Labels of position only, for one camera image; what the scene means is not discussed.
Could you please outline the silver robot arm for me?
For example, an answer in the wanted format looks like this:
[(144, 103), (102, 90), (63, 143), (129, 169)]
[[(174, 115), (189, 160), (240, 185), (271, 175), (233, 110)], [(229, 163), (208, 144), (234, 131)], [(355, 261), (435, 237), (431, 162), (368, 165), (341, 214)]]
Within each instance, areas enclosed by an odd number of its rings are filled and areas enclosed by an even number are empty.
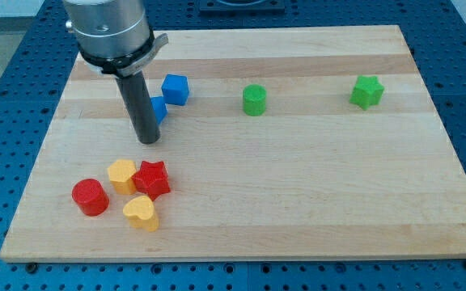
[(63, 5), (80, 54), (102, 74), (134, 75), (168, 44), (167, 34), (154, 34), (142, 0), (64, 0)]

